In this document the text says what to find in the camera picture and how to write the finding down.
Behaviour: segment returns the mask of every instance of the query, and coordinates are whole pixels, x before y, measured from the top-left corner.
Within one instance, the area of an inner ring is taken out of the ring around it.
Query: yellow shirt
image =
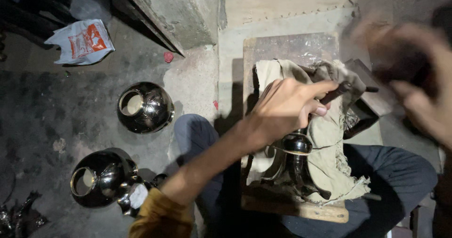
[[[190,237],[193,219],[189,206],[171,201],[160,190],[152,188],[129,228],[129,238]]]

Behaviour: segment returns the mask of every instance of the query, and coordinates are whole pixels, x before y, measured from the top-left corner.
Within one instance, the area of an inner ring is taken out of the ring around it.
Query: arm
[[[445,148],[444,174],[435,187],[437,209],[434,231],[438,237],[452,234],[452,50],[448,43],[430,29],[413,24],[378,29],[361,25],[369,50],[379,50],[382,58],[397,54],[401,43],[408,43],[424,52],[432,65],[438,96],[431,98],[421,88],[405,81],[392,81],[407,116],[421,131],[434,137]]]
[[[131,225],[129,237],[189,237],[188,205],[212,177],[284,135],[308,124],[308,114],[325,115],[327,107],[315,96],[337,88],[332,81],[304,85],[295,79],[275,80],[268,85],[252,113],[239,121],[217,143],[151,189]]]

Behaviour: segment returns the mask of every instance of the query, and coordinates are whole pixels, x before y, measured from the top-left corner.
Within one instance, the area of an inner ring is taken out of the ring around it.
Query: wooden workbench
[[[255,64],[260,60],[287,59],[298,65],[307,66],[313,62],[339,59],[337,33],[312,33],[245,39],[243,42],[243,113],[247,114],[256,104],[259,96]],[[269,186],[253,182],[246,186],[247,168],[252,158],[242,166],[242,208],[304,218],[346,223],[348,211],[343,201],[319,207],[304,202],[301,197],[290,195],[285,190],[275,192]]]

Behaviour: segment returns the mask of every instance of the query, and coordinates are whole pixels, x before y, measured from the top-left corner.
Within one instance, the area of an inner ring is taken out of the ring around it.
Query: red paint chip
[[[174,55],[172,52],[164,52],[163,58],[165,58],[165,62],[170,63],[173,60]]]

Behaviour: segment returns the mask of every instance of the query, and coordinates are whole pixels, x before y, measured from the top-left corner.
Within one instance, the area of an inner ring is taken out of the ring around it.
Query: hand
[[[390,45],[391,40],[392,43],[408,42],[428,56],[438,84],[438,97],[431,99],[421,88],[405,81],[393,81],[391,86],[413,123],[452,149],[452,50],[449,45],[432,30],[414,24],[385,29],[381,36],[386,44]]]
[[[324,116],[330,105],[314,97],[324,97],[338,84],[321,81],[306,85],[295,79],[275,80],[268,85],[250,115],[241,120],[232,133],[246,139],[246,153],[256,151],[299,128],[308,125],[308,114]]]

